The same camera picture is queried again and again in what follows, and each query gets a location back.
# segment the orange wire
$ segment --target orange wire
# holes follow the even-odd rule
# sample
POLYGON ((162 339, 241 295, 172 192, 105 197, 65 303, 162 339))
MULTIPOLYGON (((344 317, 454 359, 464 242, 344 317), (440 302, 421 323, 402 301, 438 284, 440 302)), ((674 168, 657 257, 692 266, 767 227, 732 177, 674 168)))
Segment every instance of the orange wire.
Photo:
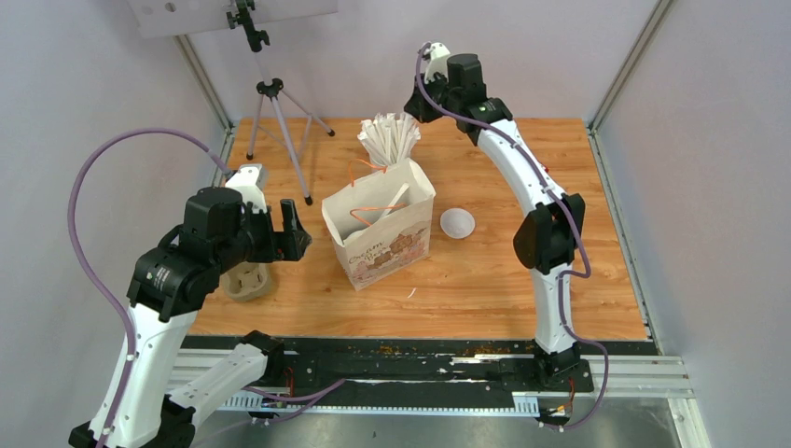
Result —
POLYGON ((288 376, 288 378, 285 380, 285 386, 288 387, 288 394, 291 397, 294 397, 294 369, 286 367, 285 373, 288 376))
POLYGON ((397 205, 393 205, 392 207, 360 207, 360 208, 353 208, 352 210, 349 211, 349 215, 352 215, 352 217, 354 219, 356 219, 356 220, 358 220, 358 221, 362 222, 363 224, 366 224, 366 225, 368 225, 370 227, 370 226, 372 226, 372 224, 370 222, 368 222, 368 221, 364 220, 363 218, 355 215, 354 212, 373 212, 373 211, 376 211, 376 210, 392 210, 394 208, 403 207, 404 205, 406 205, 406 204, 405 203, 399 203, 397 205))
POLYGON ((366 164, 366 165, 370 166, 371 168, 373 168, 374 170, 379 170, 379 171, 381 171, 383 173, 387 173, 387 167, 386 166, 373 165, 373 164, 370 164, 367 161, 364 161, 362 159, 351 159, 349 161, 349 178, 352 179, 352 187, 354 186, 354 175, 352 174, 352 162, 353 161, 361 161, 364 164, 366 164))
POLYGON ((576 394, 574 390, 574 378, 569 378, 569 386, 571 386, 571 392, 569 392, 569 400, 567 403, 563 405, 563 408, 568 406, 569 413, 571 413, 574 410, 574 395, 576 394))

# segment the wooden table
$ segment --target wooden table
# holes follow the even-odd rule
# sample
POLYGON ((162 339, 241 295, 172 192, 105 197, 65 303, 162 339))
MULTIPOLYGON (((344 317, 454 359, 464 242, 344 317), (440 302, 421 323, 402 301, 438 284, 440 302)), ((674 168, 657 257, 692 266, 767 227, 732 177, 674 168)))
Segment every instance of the wooden table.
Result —
MULTIPOLYGON (((327 119, 335 137, 313 126, 302 169, 315 199, 302 200, 285 148, 258 133, 256 156, 270 177, 264 189, 274 204, 275 229, 282 218, 277 203, 296 200, 313 244, 297 263, 271 265, 276 289, 249 302, 230 300, 219 289, 210 295, 194 333, 245 334, 259 329, 282 336, 531 339, 535 307, 530 275, 512 247, 522 222, 516 199, 487 156, 472 146, 450 119, 421 126, 423 138, 412 152, 437 190, 429 257, 360 292, 354 292, 338 263, 321 216, 321 200, 348 184, 347 162, 366 158, 357 141, 360 119, 327 119), (439 215, 462 207, 477 226, 464 240, 439 227, 439 215), (414 288, 414 295, 409 297, 414 288)), ((593 276, 573 278, 574 327, 584 337, 643 340, 645 329, 609 215, 601 180, 579 119, 519 119, 521 134, 536 157, 566 191, 579 192, 587 209, 583 227, 593 276)), ((240 125, 231 168, 247 163, 252 120, 240 125)), ((263 119, 270 130, 273 120, 263 119)), ((289 122, 298 147, 303 119, 289 122)), ((359 175, 366 168, 356 168, 359 175)))

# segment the bag handle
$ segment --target bag handle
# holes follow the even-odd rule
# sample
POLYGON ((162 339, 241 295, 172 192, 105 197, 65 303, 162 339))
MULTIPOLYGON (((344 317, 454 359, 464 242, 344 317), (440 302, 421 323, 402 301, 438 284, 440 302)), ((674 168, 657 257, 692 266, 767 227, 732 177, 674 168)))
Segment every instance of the bag handle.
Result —
POLYGON ((363 224, 365 224, 365 225, 370 227, 373 224, 371 224, 370 222, 364 220, 363 218, 355 215, 354 212, 375 212, 377 210, 393 210, 393 209, 396 209, 396 208, 401 208, 404 205, 406 205, 406 204, 405 203, 399 203, 399 204, 393 205, 392 207, 360 207, 360 208, 353 208, 351 211, 349 211, 349 215, 352 215, 352 217, 354 219, 356 219, 356 220, 358 220, 358 221, 362 222, 363 224))
POLYGON ((373 165, 373 164, 368 163, 367 161, 364 161, 362 159, 351 159, 349 161, 349 178, 352 179, 352 187, 354 186, 354 175, 352 174, 352 162, 353 161, 361 161, 364 164, 366 164, 366 165, 370 166, 371 168, 373 168, 374 170, 379 170, 379 171, 381 171, 383 173, 387 173, 387 167, 386 166, 373 165))

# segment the white bowl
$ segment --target white bowl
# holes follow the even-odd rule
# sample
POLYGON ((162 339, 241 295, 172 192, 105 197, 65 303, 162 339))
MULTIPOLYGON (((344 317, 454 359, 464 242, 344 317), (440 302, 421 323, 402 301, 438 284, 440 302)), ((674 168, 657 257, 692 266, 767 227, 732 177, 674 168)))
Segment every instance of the white bowl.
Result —
POLYGON ((475 229, 475 219, 464 208, 451 208, 439 217, 439 227, 450 238, 461 240, 475 229))

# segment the illustration on bag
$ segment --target illustration on bag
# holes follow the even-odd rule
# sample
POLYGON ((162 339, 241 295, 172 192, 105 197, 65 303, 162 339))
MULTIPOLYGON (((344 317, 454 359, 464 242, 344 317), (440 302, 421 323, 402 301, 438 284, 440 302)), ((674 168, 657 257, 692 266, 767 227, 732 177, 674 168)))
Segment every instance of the illustration on bag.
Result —
POLYGON ((354 266, 350 275, 356 283, 383 277, 413 261, 424 257, 428 251, 431 221, 423 221, 404 229, 389 245, 379 243, 363 255, 349 259, 354 266))

